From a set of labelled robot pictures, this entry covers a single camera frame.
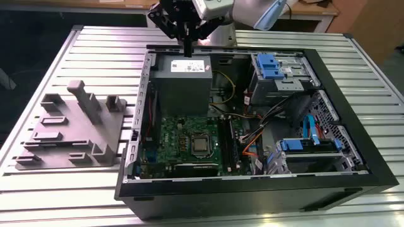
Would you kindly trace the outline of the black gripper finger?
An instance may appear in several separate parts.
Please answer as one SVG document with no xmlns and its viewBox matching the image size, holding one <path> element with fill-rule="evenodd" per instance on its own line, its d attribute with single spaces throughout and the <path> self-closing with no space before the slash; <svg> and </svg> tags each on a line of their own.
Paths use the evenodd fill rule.
<svg viewBox="0 0 404 227">
<path fill-rule="evenodd" d="M 204 40 L 208 35 L 216 30 L 221 25 L 220 19 L 212 19 L 205 21 L 202 24 L 189 23 L 188 26 L 188 57 L 192 57 L 193 53 L 193 42 L 197 40 Z"/>
<path fill-rule="evenodd" d="M 160 4 L 154 4 L 149 8 L 146 17 L 170 39 L 176 38 L 178 44 L 182 45 L 184 56 L 188 57 L 186 23 L 172 22 Z"/>
</svg>

